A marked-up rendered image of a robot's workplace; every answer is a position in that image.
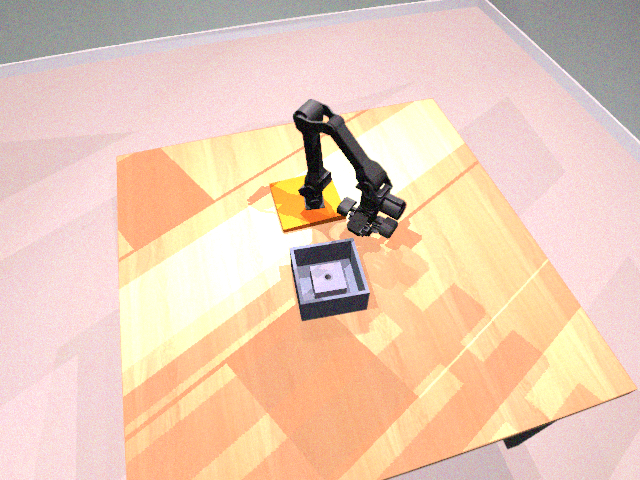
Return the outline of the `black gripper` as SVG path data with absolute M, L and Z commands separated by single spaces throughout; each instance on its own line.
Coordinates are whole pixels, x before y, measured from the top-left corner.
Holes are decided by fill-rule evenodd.
M 354 212 L 356 211 L 357 208 L 361 209 L 361 212 L 363 214 L 369 214 L 372 217 L 372 230 L 370 231 L 370 233 L 368 234 L 368 237 L 372 234 L 372 233 L 379 233 L 381 236 L 389 239 L 393 233 L 395 232 L 395 230 L 398 227 L 398 221 L 387 217 L 384 218 L 382 216 L 377 216 L 377 214 L 379 213 L 379 206 L 375 209 L 367 209 L 365 207 L 363 207 L 360 205 L 358 207 L 354 207 L 354 205 L 357 204 L 357 201 L 349 198 L 349 197 L 345 197 L 342 202 L 338 205 L 337 207 L 337 213 L 346 217 L 349 213 L 349 211 L 351 211 L 349 213 L 349 217 L 348 220 L 351 219 L 351 217 L 354 215 Z

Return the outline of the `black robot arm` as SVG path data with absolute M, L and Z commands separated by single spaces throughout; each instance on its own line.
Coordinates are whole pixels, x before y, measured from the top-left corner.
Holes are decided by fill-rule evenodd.
M 327 123 L 323 122 L 324 116 L 329 119 Z M 304 197 L 306 210 L 325 208 L 322 191 L 332 181 L 331 172 L 323 166 L 320 133 L 325 133 L 332 137 L 354 167 L 358 181 L 355 188 L 362 191 L 361 205 L 367 209 L 379 206 L 380 212 L 397 221 L 401 218 L 407 203 L 390 193 L 393 184 L 386 170 L 366 154 L 340 115 L 328 105 L 309 99 L 293 113 L 293 121 L 302 133 L 307 162 L 304 184 L 298 190 Z M 357 208 L 347 228 L 356 236 L 363 237 L 372 230 L 371 224 L 371 215 L 365 215 Z

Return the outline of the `white square plate with hole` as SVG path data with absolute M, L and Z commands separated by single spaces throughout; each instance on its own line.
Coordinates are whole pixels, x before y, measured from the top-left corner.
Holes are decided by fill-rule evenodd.
M 311 266 L 310 278 L 315 299 L 347 293 L 340 262 Z

